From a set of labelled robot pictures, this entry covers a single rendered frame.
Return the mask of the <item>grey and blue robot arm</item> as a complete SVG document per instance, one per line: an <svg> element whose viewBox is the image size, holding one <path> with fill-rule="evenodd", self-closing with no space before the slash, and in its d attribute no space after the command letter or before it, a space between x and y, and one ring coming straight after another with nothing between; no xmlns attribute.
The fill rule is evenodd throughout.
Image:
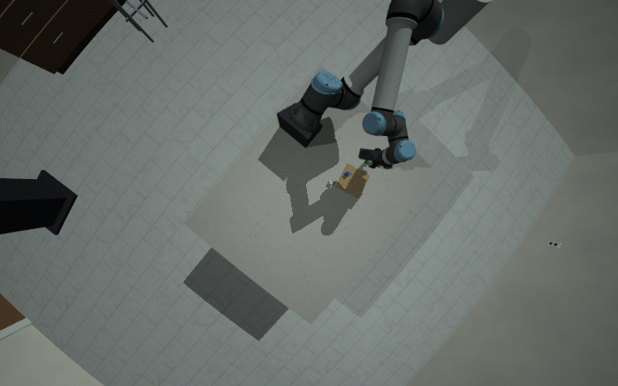
<svg viewBox="0 0 618 386"><path fill-rule="evenodd" d="M392 165L406 162L416 153L408 139L403 112L394 110L408 47L432 38L441 29L444 11L437 0L392 0L386 19L386 37L359 66L341 80L329 72L317 73L289 116L295 125L313 132L328 107L344 111L356 108L364 88L378 76L371 111L362 126L367 134L388 136L389 148L382 158Z"/></svg>

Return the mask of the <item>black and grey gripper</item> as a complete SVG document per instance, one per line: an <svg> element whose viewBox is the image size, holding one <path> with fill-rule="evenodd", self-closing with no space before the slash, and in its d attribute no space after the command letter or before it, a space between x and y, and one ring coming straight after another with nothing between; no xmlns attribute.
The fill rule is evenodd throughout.
<svg viewBox="0 0 618 386"><path fill-rule="evenodd" d="M386 167L384 167L384 168L386 168L386 169L392 168L392 166L393 166L393 165L387 165L387 164L385 164L385 162L384 162L384 160L383 160L383 158L382 158L382 153L383 153L383 151L384 151L384 150L381 150L381 149L379 149L379 150L381 151L381 155L380 155L380 157L381 157L382 162L374 162L374 161L371 161L371 162L367 163L368 167L370 167L370 168L375 168L375 167L376 167L376 165L378 165L377 167L380 167L380 166L383 166L383 167L384 167L384 166L386 166Z"/></svg>

